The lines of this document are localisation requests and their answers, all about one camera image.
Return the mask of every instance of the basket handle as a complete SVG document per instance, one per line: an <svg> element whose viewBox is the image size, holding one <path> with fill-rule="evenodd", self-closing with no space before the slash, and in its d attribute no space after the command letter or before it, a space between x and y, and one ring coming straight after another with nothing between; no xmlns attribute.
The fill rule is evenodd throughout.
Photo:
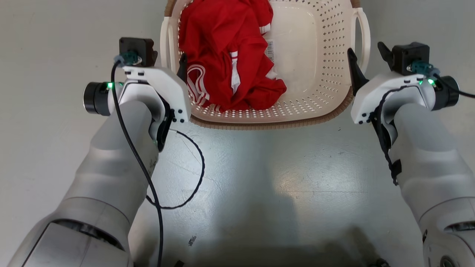
<svg viewBox="0 0 475 267"><path fill-rule="evenodd" d="M368 68L368 63L370 61L370 50L371 50L371 35L370 35L370 25L368 24L368 19L366 14L363 12L362 8L354 8L353 16L351 18L351 47L355 49L355 32L356 32L356 19L360 21L361 26L361 62L359 67L361 72L364 74Z"/></svg>
<svg viewBox="0 0 475 267"><path fill-rule="evenodd" d="M172 72L177 72L175 60L175 44L173 41L173 28L170 25L170 17L164 17L160 30L161 66L171 69ZM168 62L167 60L168 55L170 55L170 62Z"/></svg>
<svg viewBox="0 0 475 267"><path fill-rule="evenodd" d="M164 17L160 30L160 60L161 66L168 68L167 64L167 37L168 37L168 21L170 17Z"/></svg>

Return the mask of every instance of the concrete floor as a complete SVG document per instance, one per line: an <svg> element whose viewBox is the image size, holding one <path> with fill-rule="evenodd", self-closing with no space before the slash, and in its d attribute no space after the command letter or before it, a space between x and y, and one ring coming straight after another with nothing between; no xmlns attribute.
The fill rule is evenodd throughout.
<svg viewBox="0 0 475 267"><path fill-rule="evenodd" d="M164 5L0 1L0 266L59 204L104 121L83 110L84 86L108 79L120 37L158 43ZM373 40L368 77L387 69L377 41L392 47L417 40L431 46L431 61L444 74L475 92L475 2L362 0L362 6ZM472 166L473 107L461 98L438 112ZM364 266L377 257L396 267L423 264L421 234L392 185L375 133L352 124L349 110L288 130L175 128L202 148L206 175L189 205L163 212L165 266L177 259L196 266ZM153 179L161 202L177 204L198 180L198 154L171 133L160 157ZM130 234L140 266L156 260L157 229L155 210L144 203Z"/></svg>

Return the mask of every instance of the red garment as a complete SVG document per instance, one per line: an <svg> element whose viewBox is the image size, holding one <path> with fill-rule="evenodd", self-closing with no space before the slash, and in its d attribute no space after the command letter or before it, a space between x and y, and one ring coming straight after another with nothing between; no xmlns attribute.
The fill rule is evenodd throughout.
<svg viewBox="0 0 475 267"><path fill-rule="evenodd" d="M268 0L194 0L181 14L180 49L188 56L194 101L221 112L270 108L286 91L266 75L274 64L261 35L270 29Z"/></svg>

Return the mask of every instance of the white plastic basket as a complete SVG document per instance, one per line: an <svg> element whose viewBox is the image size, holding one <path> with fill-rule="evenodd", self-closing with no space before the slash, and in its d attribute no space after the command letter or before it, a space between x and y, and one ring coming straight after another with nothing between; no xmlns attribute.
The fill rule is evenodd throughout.
<svg viewBox="0 0 475 267"><path fill-rule="evenodd" d="M169 0L161 27L163 67L177 72L181 51L178 31L181 11L192 0ZM355 45L360 21L364 73L370 55L370 28L359 3L350 0L270 0L274 18L264 35L274 46L277 74L287 86L267 110L214 112L192 103L192 120L221 129L288 128L328 121L352 100L347 50Z"/></svg>

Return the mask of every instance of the barcode label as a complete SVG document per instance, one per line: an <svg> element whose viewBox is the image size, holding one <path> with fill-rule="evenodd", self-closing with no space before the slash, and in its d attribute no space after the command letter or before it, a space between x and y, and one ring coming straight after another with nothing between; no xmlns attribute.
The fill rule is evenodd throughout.
<svg viewBox="0 0 475 267"><path fill-rule="evenodd" d="M266 56L274 62L274 40L267 40Z"/></svg>

